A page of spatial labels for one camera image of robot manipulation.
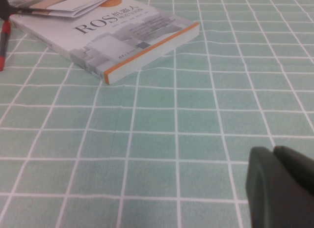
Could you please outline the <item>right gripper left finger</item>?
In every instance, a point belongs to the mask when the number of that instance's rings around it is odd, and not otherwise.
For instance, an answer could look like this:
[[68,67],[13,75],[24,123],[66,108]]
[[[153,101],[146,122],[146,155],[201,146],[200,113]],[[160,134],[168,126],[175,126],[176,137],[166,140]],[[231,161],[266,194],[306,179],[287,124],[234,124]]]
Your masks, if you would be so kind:
[[250,151],[246,194],[254,228],[312,228],[314,196],[265,147]]

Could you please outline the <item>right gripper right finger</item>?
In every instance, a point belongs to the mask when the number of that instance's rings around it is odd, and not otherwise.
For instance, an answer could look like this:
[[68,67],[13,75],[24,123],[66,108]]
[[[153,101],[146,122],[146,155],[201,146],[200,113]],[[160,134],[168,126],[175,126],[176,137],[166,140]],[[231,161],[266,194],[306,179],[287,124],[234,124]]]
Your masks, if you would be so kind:
[[286,146],[276,146],[274,155],[294,178],[310,194],[314,195],[314,161]]

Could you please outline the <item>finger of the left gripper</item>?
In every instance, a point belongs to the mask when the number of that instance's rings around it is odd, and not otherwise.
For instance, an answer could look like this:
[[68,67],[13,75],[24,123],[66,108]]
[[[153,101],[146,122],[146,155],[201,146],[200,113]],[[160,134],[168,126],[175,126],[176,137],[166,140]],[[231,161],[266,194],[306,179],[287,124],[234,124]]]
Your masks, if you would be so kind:
[[9,4],[8,0],[0,0],[0,18],[8,20],[14,13],[14,8]]

